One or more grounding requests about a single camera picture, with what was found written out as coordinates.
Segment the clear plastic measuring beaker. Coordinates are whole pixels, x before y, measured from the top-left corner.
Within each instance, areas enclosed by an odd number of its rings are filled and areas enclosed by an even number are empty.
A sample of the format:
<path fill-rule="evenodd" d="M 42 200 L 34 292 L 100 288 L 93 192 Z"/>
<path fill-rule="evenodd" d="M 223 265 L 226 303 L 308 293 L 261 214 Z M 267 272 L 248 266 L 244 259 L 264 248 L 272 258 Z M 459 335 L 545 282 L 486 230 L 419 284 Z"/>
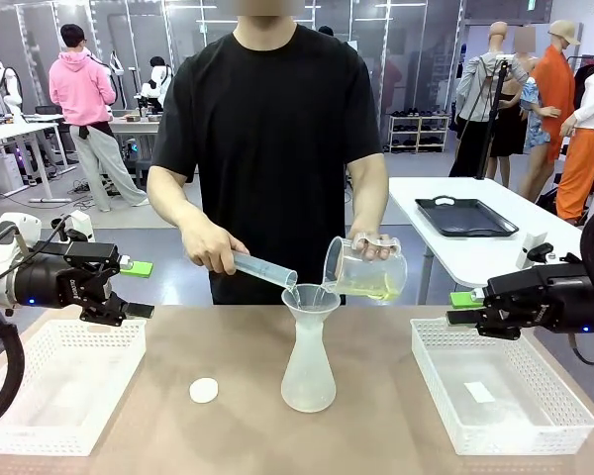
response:
<path fill-rule="evenodd" d="M 385 259 L 363 260 L 351 247 L 351 239 L 335 237 L 326 255 L 322 286 L 339 295 L 392 301 L 402 293 L 407 282 L 407 260 L 400 241 Z"/>

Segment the long white desk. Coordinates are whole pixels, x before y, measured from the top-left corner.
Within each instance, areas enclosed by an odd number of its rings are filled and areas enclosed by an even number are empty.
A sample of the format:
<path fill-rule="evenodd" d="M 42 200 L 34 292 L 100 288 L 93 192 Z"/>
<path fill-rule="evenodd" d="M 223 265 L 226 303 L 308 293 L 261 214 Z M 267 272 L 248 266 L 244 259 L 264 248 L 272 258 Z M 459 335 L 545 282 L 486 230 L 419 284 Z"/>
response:
<path fill-rule="evenodd" d="M 37 133 L 41 133 L 45 130 L 52 130 L 57 139 L 59 146 L 60 155 L 62 158 L 63 168 L 60 169 L 56 175 L 63 175 L 69 171 L 75 169 L 75 166 L 67 163 L 67 156 L 63 148 L 63 144 L 60 139 L 58 123 L 47 122 L 47 123 L 12 123 L 0 125 L 0 148 L 3 148 L 6 144 L 14 143 L 21 153 L 27 151 L 26 144 L 28 143 L 32 149 L 32 157 L 38 166 L 38 173 L 42 180 L 43 189 L 45 191 L 45 198 L 29 200 L 30 203 L 51 203 L 51 204 L 70 204 L 72 200 L 70 198 L 58 198 L 53 197 L 50 190 L 49 178 L 47 175 L 44 159 L 40 149 L 40 143 L 38 141 Z"/>

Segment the person's left hand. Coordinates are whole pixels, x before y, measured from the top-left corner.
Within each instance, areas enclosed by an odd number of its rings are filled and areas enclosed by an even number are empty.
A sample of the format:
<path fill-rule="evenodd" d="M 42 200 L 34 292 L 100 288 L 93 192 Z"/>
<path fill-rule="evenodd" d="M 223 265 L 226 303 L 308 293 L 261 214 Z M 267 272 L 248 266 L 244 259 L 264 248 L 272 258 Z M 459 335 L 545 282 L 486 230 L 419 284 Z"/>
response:
<path fill-rule="evenodd" d="M 397 249 L 397 244 L 388 235 L 357 232 L 351 238 L 352 249 L 363 259 L 385 260 Z"/>

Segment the black plastic tray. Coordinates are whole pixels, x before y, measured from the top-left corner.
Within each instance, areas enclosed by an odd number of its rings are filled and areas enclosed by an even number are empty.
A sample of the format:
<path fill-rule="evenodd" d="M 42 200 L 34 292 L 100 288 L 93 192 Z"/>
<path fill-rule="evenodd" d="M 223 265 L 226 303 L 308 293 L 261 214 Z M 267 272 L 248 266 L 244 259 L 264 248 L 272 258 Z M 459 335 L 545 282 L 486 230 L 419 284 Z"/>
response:
<path fill-rule="evenodd" d="M 519 230 L 478 199 L 440 195 L 415 202 L 422 215 L 444 237 L 507 238 Z"/>

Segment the mannequin with orange trousers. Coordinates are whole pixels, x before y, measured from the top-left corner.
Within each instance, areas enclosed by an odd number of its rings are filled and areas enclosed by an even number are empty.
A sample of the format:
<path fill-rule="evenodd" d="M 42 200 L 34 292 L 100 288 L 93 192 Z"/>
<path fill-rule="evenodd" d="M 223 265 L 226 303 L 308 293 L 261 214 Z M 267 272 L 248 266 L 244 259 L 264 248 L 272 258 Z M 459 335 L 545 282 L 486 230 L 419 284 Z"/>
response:
<path fill-rule="evenodd" d="M 585 81 L 580 107 L 562 124 L 560 134 L 571 136 L 556 195 L 556 214 L 575 225 L 594 180 L 594 73 Z"/>

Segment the white paper slip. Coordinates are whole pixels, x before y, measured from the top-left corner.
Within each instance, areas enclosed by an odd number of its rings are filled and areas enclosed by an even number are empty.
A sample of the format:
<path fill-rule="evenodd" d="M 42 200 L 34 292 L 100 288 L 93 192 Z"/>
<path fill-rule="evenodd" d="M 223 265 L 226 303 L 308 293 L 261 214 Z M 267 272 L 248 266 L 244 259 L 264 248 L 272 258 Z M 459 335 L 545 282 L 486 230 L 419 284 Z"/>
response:
<path fill-rule="evenodd" d="M 474 382 L 465 382 L 465 388 L 470 393 L 471 397 L 478 403 L 478 404 L 488 404 L 494 403 L 495 398 L 490 393 L 490 391 L 486 388 L 486 386 L 480 381 Z"/>

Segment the person in black T-shirt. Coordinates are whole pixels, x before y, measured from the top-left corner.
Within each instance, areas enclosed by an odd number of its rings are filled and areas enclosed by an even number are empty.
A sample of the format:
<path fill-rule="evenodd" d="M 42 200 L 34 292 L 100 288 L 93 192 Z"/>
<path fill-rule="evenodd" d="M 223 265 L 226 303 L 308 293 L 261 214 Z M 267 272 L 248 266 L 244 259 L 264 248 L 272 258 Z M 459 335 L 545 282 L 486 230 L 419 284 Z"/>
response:
<path fill-rule="evenodd" d="M 349 168 L 386 170 L 367 66 L 296 22 L 305 0 L 217 3 L 236 27 L 179 66 L 148 184 L 176 182 L 249 255 L 318 283 L 331 241 L 351 239 Z M 276 286 L 237 269 L 208 273 L 217 305 L 281 301 Z"/>

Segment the clear plastic graduated cylinder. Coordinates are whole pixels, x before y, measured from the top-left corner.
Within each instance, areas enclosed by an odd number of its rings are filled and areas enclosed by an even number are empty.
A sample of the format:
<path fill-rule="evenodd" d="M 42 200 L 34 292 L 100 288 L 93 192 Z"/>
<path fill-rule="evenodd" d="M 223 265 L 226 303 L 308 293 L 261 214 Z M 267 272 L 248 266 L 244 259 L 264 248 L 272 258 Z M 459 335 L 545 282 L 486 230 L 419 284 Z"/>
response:
<path fill-rule="evenodd" d="M 290 290 L 297 284 L 298 274 L 294 270 L 238 251 L 234 251 L 233 255 L 238 271 L 283 289 Z"/>

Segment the white workbench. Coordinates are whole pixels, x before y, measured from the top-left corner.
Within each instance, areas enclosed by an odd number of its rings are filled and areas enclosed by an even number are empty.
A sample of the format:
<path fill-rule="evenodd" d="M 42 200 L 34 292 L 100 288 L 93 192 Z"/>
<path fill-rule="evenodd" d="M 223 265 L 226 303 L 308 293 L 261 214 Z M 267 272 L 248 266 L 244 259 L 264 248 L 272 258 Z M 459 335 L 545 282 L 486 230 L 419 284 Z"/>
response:
<path fill-rule="evenodd" d="M 160 115 L 114 117 L 110 128 L 121 148 L 122 158 L 129 162 L 151 162 Z"/>

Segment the mannequin in blue floral dress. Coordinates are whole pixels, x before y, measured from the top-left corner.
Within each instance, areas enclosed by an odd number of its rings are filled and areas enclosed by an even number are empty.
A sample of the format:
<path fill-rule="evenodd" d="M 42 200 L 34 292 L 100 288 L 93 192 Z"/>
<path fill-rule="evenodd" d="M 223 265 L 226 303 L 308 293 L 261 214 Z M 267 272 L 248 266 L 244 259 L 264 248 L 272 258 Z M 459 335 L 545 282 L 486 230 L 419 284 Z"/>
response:
<path fill-rule="evenodd" d="M 560 110 L 544 105 L 537 76 L 548 75 L 545 72 L 549 65 L 548 51 L 557 46 L 558 40 L 552 38 L 544 55 L 538 60 L 530 61 L 531 76 L 525 83 L 520 97 L 521 105 L 525 107 L 528 117 L 525 146 L 530 154 L 528 171 L 520 186 L 520 195 L 531 202 L 536 201 L 553 169 L 553 165 L 547 160 L 550 134 L 544 130 L 544 118 L 557 118 Z"/>

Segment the translucent plastic funnel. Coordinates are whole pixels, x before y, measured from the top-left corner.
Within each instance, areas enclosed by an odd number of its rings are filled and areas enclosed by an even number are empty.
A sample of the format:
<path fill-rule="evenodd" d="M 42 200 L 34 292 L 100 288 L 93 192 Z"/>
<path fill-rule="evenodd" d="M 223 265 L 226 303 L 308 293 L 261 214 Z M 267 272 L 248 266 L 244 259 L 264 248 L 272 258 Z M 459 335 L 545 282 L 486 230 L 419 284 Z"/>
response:
<path fill-rule="evenodd" d="M 281 298 L 283 303 L 297 314 L 320 315 L 323 318 L 336 310 L 342 302 L 339 295 L 329 292 L 323 286 L 305 283 L 285 289 Z"/>

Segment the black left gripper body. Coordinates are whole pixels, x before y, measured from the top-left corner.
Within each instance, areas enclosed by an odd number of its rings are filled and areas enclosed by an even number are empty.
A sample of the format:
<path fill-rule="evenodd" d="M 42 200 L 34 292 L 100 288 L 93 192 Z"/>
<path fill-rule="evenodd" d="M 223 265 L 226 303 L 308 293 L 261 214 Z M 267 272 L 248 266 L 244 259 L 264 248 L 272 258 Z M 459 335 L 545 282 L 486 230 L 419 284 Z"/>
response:
<path fill-rule="evenodd" d="M 15 300 L 30 307 L 99 308 L 111 295 L 109 279 L 119 271 L 120 254 L 112 243 L 38 242 L 15 272 Z"/>

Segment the translucent plastic conical flask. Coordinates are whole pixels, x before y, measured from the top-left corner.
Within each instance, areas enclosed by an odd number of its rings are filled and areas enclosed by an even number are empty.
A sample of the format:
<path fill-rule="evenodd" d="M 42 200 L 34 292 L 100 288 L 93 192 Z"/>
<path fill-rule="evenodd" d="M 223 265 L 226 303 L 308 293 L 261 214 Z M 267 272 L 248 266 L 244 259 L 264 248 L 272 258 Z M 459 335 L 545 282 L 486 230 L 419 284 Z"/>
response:
<path fill-rule="evenodd" d="M 281 396 L 293 410 L 318 413 L 332 404 L 337 387 L 323 342 L 325 319 L 330 311 L 313 306 L 292 309 L 295 342 L 283 379 Z"/>

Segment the white plastic mesh basket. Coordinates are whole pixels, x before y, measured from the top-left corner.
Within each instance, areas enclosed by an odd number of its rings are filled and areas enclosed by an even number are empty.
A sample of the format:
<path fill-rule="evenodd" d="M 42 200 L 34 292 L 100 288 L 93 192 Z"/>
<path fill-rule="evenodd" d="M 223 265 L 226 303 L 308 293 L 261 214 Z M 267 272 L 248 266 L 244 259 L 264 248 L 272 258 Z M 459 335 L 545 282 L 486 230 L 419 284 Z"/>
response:
<path fill-rule="evenodd" d="M 145 325 L 44 323 L 24 344 L 24 378 L 0 418 L 0 454 L 89 455 L 145 355 Z"/>
<path fill-rule="evenodd" d="M 573 455 L 594 416 L 525 338 L 503 340 L 413 319 L 412 352 L 459 455 Z M 495 398 L 478 404 L 464 386 L 482 382 Z"/>

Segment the white round flask cap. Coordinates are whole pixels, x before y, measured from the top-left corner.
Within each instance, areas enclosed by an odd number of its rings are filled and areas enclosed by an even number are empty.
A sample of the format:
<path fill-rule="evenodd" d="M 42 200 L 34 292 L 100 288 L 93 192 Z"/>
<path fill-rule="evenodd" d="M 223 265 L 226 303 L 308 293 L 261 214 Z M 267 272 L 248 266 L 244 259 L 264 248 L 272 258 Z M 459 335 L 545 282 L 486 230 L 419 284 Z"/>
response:
<path fill-rule="evenodd" d="M 194 380 L 189 386 L 190 399 L 196 404 L 207 404 L 217 398 L 219 384 L 214 378 L 202 377 Z"/>

